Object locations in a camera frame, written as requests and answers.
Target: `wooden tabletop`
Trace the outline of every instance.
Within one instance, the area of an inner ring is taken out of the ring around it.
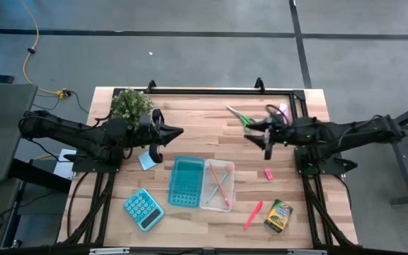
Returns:
[[[97,87],[88,118],[108,115],[113,87]],[[329,121],[324,92],[305,90],[308,113],[321,121]],[[293,147],[276,145],[272,160],[264,160],[264,153],[243,138],[240,121],[226,109],[226,105],[244,115],[261,120],[267,116],[266,104],[289,104],[287,96],[232,96],[232,95],[151,95],[160,108],[165,123],[184,129],[182,135],[161,149],[164,163],[143,171],[138,156],[145,149],[134,149],[116,175],[113,189],[105,246],[129,247],[239,247],[239,248],[310,248],[310,227],[305,196],[300,176],[295,172]],[[167,201],[169,177],[176,155],[220,159],[235,164],[235,197],[231,212],[216,212],[200,208],[169,205]],[[267,181],[264,168],[270,168],[273,180]],[[72,182],[70,195],[78,175]],[[96,175],[89,174],[76,192],[72,208],[71,229],[78,227],[91,204]],[[322,176],[327,210],[341,231],[354,243],[355,229],[344,185],[334,176]],[[165,216],[148,232],[142,232],[124,211],[123,203],[139,188],[146,188],[160,204]],[[280,234],[267,228],[263,222],[273,201],[280,199],[293,208],[290,222]],[[250,227],[244,224],[258,201],[263,207]],[[67,238],[67,208],[62,218],[58,241]],[[316,217],[321,240],[320,217]],[[93,240],[99,220],[94,224]]]

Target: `scissors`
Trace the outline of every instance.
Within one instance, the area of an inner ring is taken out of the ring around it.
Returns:
[[[246,117],[245,115],[242,115],[238,111],[234,110],[230,106],[226,106],[230,111],[232,111],[233,114],[235,114],[239,119],[242,121],[242,124],[244,125],[245,130],[249,130],[246,126],[252,123],[255,123],[256,121],[250,117]]]

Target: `calculator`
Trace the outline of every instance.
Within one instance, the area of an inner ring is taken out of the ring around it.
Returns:
[[[124,209],[142,231],[150,230],[164,214],[160,205],[143,188],[124,203]]]

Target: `green leaves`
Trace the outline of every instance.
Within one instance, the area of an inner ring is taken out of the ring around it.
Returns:
[[[126,119],[136,129],[140,124],[141,114],[150,113],[153,108],[154,103],[142,91],[126,89],[113,97],[112,118]]]

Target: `calculator display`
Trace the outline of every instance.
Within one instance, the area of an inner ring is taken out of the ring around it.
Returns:
[[[149,226],[149,224],[152,222],[152,220],[155,220],[155,218],[160,215],[160,210],[155,209],[150,215],[149,217],[146,218],[146,220],[144,220],[143,222],[141,222],[141,226],[146,228],[147,226]]]

